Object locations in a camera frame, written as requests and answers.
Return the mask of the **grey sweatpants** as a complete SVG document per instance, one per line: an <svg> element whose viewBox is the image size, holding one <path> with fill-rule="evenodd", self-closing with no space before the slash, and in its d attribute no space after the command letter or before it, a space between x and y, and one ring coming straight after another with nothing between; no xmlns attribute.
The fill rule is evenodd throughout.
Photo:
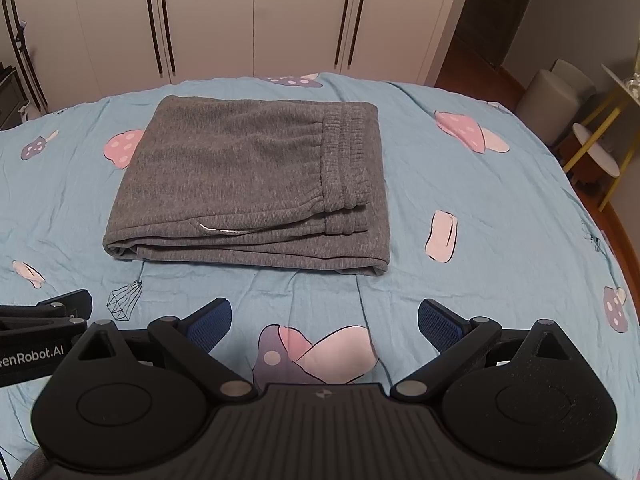
<svg viewBox="0 0 640 480"><path fill-rule="evenodd" d="M378 110L168 96L122 178L103 247L120 260L383 274Z"/></svg>

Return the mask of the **light blue mushroom bedsheet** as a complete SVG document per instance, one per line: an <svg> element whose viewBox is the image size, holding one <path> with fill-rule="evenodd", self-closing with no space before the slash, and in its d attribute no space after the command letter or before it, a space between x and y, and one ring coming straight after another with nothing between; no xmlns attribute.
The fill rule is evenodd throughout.
<svg viewBox="0 0 640 480"><path fill-rule="evenodd" d="M390 211L380 275L117 261L102 238L124 174L104 148L146 127L166 96L369 102L378 109ZM391 385L435 349L418 329L432 298L507 328L552 318L599 375L618 423L602 463L639 474L639 326L623 271L560 165L503 106L442 90L322 74L191 81L112 96L1 136L1 300L87 289L122 328L186 316L218 297L230 330L214 349L244 377L274 361L322 380Z"/></svg>

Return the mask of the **white yellow-legged side table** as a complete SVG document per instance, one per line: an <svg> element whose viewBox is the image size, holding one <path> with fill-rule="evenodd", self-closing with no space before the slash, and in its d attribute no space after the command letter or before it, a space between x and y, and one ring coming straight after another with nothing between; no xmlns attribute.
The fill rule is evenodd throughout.
<svg viewBox="0 0 640 480"><path fill-rule="evenodd" d="M563 162L563 171L574 174L575 167L583 158L589 156L595 164L610 178L611 184L604 193L598 209L604 211L611 201L620 181L639 151L639 133L634 135L622 160L618 160L603 142L615 124L628 108L639 109L639 61L634 61L631 75L622 78L615 70L602 64L604 72L612 79L613 88L603 101L581 122L572 125L572 135L579 144L577 152Z"/></svg>

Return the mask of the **grey cylindrical stool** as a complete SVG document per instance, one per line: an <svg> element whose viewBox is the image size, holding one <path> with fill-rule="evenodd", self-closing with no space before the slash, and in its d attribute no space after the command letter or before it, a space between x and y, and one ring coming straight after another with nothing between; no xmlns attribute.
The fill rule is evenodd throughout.
<svg viewBox="0 0 640 480"><path fill-rule="evenodd" d="M542 143L552 146L595 93L596 86L587 75L558 58L550 70L538 70L515 115Z"/></svg>

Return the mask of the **black tripod stand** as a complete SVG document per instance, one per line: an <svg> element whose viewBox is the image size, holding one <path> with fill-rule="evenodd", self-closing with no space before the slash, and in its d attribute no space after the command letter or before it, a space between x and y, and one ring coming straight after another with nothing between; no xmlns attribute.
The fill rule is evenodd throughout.
<svg viewBox="0 0 640 480"><path fill-rule="evenodd" d="M24 85L32 98L32 104L41 114L47 114L49 103L38 79L25 36L26 23L20 19L16 0L1 0L6 30Z"/></svg>

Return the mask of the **white sliding wardrobe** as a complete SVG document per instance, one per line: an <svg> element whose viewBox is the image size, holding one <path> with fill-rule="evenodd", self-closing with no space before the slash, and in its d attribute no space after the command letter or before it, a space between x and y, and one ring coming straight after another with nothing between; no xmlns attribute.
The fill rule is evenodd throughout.
<svg viewBox="0 0 640 480"><path fill-rule="evenodd" d="M296 77L431 84L464 0L16 0L59 110L188 80Z"/></svg>

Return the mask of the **dark wooden door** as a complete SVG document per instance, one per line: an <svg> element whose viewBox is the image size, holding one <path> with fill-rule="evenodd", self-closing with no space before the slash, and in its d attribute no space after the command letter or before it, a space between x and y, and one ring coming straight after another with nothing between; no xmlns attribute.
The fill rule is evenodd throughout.
<svg viewBox="0 0 640 480"><path fill-rule="evenodd" d="M436 84L460 91L482 73L498 73L529 0L465 0Z"/></svg>

